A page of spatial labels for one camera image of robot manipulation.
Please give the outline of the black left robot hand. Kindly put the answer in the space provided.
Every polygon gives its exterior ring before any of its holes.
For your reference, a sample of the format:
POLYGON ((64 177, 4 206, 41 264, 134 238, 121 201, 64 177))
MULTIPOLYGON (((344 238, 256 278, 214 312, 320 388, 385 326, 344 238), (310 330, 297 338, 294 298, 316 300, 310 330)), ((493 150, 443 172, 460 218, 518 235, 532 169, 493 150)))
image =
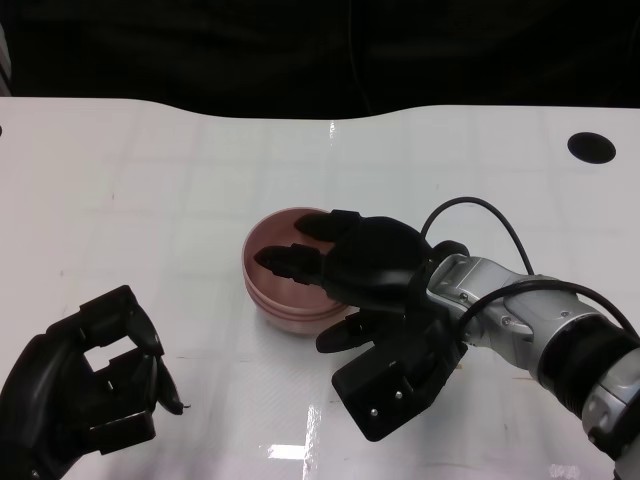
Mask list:
POLYGON ((33 337, 1 391, 2 478, 61 479, 87 454, 152 440, 156 407, 185 409, 163 355, 127 285, 33 337))

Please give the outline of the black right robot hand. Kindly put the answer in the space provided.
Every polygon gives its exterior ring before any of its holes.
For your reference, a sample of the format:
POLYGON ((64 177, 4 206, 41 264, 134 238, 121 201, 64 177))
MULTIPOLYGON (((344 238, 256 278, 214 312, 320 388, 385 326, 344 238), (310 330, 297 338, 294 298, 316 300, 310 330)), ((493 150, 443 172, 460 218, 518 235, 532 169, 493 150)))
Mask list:
POLYGON ((251 300, 273 327, 312 337, 356 309, 403 312, 410 282, 432 253, 398 220, 296 207, 250 231, 242 268, 251 300))

